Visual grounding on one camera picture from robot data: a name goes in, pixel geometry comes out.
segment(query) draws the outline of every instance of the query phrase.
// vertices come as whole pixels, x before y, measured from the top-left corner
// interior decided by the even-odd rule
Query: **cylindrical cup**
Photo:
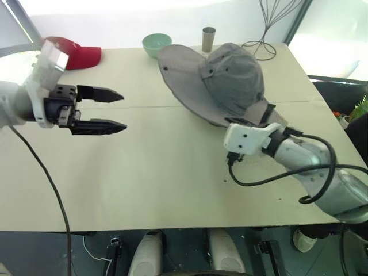
[[[213,27],[203,28],[202,51],[204,51],[205,53],[209,53],[212,50],[215,33],[216,29]]]

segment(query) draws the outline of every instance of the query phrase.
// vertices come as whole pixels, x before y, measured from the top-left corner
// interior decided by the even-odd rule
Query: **white cable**
[[[113,260],[111,260],[111,259],[106,259],[106,258],[96,258],[95,256],[93,256],[93,255],[90,253],[90,251],[87,249],[87,247],[86,247],[86,241],[85,241],[85,237],[84,237],[84,236],[83,236],[83,247],[85,248],[86,252],[88,253],[88,255],[90,255],[90,257],[91,257],[92,259],[94,259],[94,260],[104,260],[104,261],[106,261],[106,262],[109,262],[108,267],[107,267],[107,269],[106,269],[106,274],[105,274],[105,276],[108,276],[109,268],[110,268],[110,265],[111,265],[111,263],[113,262]]]

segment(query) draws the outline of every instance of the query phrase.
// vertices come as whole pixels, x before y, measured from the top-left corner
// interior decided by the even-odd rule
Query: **table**
[[[284,45],[277,47],[279,59],[272,61],[275,64],[262,65],[268,86],[273,83],[274,91],[282,91],[280,98],[285,101],[277,102],[277,110],[305,133],[327,138],[335,147],[339,162],[364,166],[289,50]],[[111,106],[86,103],[81,106],[82,118],[109,118],[127,124],[128,129],[109,136],[71,136],[65,129],[40,129],[31,123],[18,127],[48,167],[72,231],[336,221],[314,204],[300,205],[298,199],[306,192],[292,177],[258,187],[236,185],[225,162],[227,152],[222,146],[225,129],[208,124],[181,106],[163,84],[155,61],[144,60],[142,49],[104,53],[101,67],[106,70],[110,68],[108,64],[113,67],[114,55],[131,61],[137,56],[141,71],[146,72],[145,82],[136,76],[137,64],[126,82],[119,80],[122,76],[117,73],[117,66],[105,75],[99,67],[68,72],[62,82],[116,90],[124,87],[119,92],[126,95],[126,101]],[[291,74],[287,72],[289,63],[299,68],[293,73],[293,78],[299,81],[295,93],[291,86],[294,81],[277,82],[273,73],[269,76],[272,67],[279,67],[275,74],[280,71]],[[139,90],[149,86],[151,91]],[[1,156],[6,156],[1,159],[0,231],[64,231],[56,198],[41,168],[8,128],[0,131],[0,139],[4,141],[0,144]],[[268,156],[246,157],[234,167],[235,174],[244,181],[283,171]],[[354,174],[368,183],[368,177]]]

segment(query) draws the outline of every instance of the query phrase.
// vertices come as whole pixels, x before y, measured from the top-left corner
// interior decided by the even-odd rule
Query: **hat brim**
[[[100,47],[81,47],[77,53],[70,57],[66,69],[94,67],[101,61],[101,54],[102,50]]]
[[[182,45],[164,47],[158,54],[163,80],[178,101],[211,124],[227,127],[229,121],[226,118],[234,116],[219,108],[209,94],[199,72],[199,64],[203,60],[202,55]],[[237,119],[259,125],[268,104],[266,100],[256,102]],[[272,111],[267,122],[285,123],[285,120]]]

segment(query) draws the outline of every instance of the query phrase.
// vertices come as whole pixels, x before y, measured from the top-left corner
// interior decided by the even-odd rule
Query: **black bracket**
[[[261,241],[255,245],[255,251],[259,254],[268,254],[270,256],[275,276],[286,276],[285,265],[283,263],[281,250],[277,241]]]
[[[116,265],[119,258],[121,258],[123,243],[119,237],[113,237],[106,249],[106,258],[111,260],[111,264],[106,262],[103,268],[103,276],[106,275],[106,270],[109,268],[107,276],[115,276]]]
[[[81,121],[81,112],[76,103],[82,99],[97,102],[114,102],[124,99],[122,95],[101,87],[56,85],[49,97],[44,99],[46,118],[60,128],[69,128],[72,135],[105,135],[122,131],[126,125],[102,119]]]

